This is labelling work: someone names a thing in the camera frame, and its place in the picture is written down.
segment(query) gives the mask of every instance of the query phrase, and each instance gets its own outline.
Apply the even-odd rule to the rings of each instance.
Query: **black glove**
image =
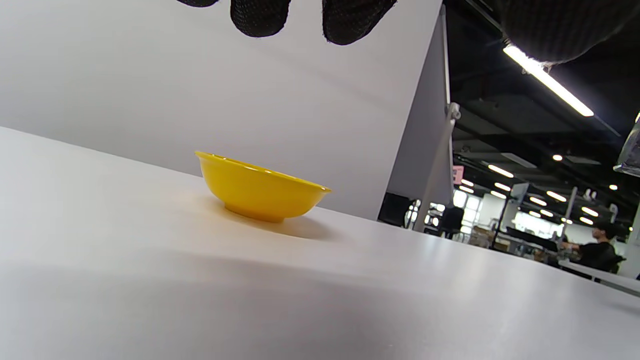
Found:
[[[509,41],[539,61],[563,63],[607,40],[640,11],[638,0],[500,0]]]
[[[218,0],[178,0],[205,8]],[[338,45],[360,40],[373,30],[397,0],[323,0],[324,37]],[[287,22],[291,0],[231,0],[231,20],[250,37],[277,34]]]

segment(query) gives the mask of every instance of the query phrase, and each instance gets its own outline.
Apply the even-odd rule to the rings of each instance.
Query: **pink sign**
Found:
[[[453,165],[452,174],[453,174],[453,185],[462,184],[462,174],[465,172],[465,167],[462,165]]]

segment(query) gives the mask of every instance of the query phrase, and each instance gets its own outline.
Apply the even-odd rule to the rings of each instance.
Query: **table surface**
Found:
[[[601,270],[596,270],[594,268],[586,267],[584,265],[572,263],[568,260],[558,261],[558,265],[563,266],[565,268],[569,268],[583,274],[596,277],[598,279],[605,280],[607,282],[611,282],[618,286],[622,286],[623,288],[640,292],[640,281],[635,279],[630,279],[628,277],[612,274],[610,272],[604,272]]]
[[[0,150],[7,359],[640,352],[639,299],[534,261],[319,208],[254,222],[199,177],[9,129]]]

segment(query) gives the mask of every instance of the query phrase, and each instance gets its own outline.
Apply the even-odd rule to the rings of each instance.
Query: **yellow bowl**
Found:
[[[228,210],[281,222],[311,210],[331,189],[277,171],[196,151],[211,192]]]

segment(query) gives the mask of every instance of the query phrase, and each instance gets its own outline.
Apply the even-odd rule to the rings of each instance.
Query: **bowl base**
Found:
[[[252,218],[255,220],[266,221],[266,222],[283,222],[284,221],[284,218],[274,217],[272,215],[258,214],[253,211],[241,209],[229,204],[225,204],[225,209],[231,211],[232,213],[236,213],[238,215],[242,215],[244,217]]]

